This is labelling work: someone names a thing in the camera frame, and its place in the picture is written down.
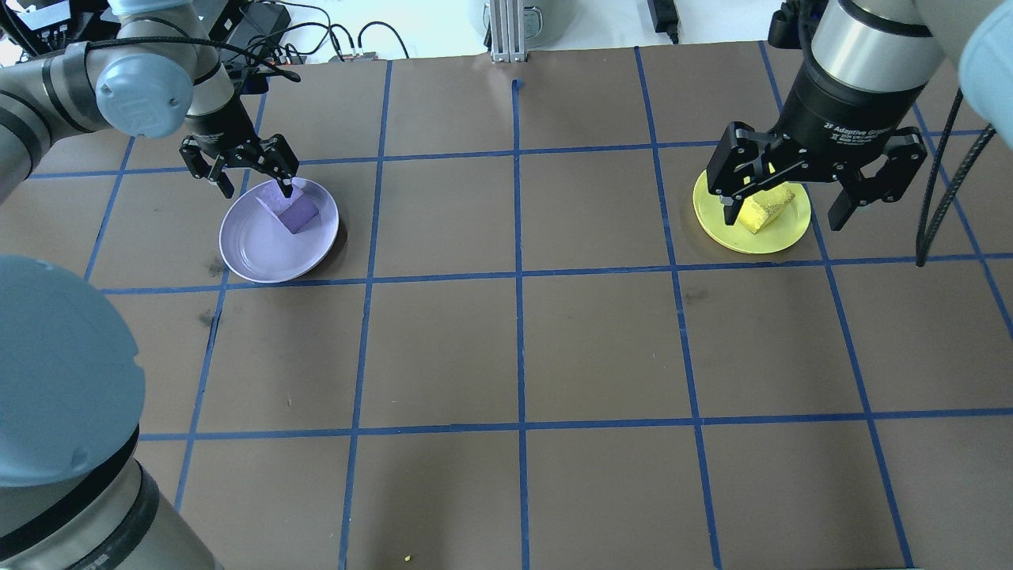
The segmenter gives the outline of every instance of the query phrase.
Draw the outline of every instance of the yellow plate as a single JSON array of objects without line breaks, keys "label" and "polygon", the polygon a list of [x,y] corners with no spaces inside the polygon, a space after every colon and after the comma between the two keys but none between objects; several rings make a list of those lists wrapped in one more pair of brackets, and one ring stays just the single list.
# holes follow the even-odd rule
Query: yellow plate
[{"label": "yellow plate", "polygon": [[795,198],[759,233],[753,233],[737,223],[724,225],[724,206],[720,197],[707,191],[707,170],[700,173],[693,186],[693,209],[703,230],[721,245],[739,253],[773,253],[801,239],[812,216],[812,206],[802,184],[785,183],[795,192]]}]

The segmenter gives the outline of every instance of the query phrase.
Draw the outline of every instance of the foam block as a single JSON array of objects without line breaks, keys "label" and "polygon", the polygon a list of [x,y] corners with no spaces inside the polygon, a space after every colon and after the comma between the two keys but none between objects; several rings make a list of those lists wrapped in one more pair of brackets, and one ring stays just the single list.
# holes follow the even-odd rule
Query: foam block
[{"label": "foam block", "polygon": [[298,233],[310,220],[319,213],[316,205],[303,192],[303,189],[292,184],[292,195],[286,197],[278,183],[267,184],[257,190],[256,200],[277,219],[282,222],[290,233]]}]

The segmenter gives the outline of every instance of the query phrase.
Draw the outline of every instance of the white wall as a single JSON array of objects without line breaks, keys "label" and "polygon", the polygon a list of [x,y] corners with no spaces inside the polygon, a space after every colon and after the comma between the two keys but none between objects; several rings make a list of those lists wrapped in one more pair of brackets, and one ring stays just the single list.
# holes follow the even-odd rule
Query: white wall
[{"label": "white wall", "polygon": [[[542,50],[580,50],[667,44],[665,34],[654,33],[646,0],[554,0],[576,4],[576,17],[564,34]],[[484,0],[303,0],[327,10],[331,19],[359,33],[374,19],[385,20],[401,33],[408,53],[415,58],[479,54],[484,51],[482,35],[469,16],[480,13]],[[781,0],[677,0],[683,22],[684,44],[761,39],[767,36],[770,15]],[[320,12],[290,8],[294,23],[323,21]],[[289,34],[287,40],[309,50],[323,30],[306,28]],[[347,39],[339,35],[341,49],[348,52]],[[393,34],[373,26],[363,37],[366,50],[381,58],[400,58],[401,48]],[[0,64],[13,63],[19,52],[7,42],[0,46]],[[310,61],[327,61],[329,47]]]}]

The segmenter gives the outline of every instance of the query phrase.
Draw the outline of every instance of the yellow block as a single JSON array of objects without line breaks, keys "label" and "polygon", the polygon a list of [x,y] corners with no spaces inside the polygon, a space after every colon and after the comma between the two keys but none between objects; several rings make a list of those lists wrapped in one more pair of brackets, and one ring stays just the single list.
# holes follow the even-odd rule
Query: yellow block
[{"label": "yellow block", "polygon": [[788,184],[758,191],[743,200],[738,223],[751,232],[759,233],[761,229],[776,220],[794,198],[795,192]]}]

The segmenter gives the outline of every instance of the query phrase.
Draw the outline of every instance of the metal post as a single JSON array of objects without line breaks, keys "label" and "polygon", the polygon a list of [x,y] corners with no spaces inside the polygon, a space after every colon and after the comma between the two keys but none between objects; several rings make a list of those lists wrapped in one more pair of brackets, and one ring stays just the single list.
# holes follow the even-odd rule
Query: metal post
[{"label": "metal post", "polygon": [[528,60],[523,2],[524,0],[489,1],[489,31],[494,62],[520,63]]}]

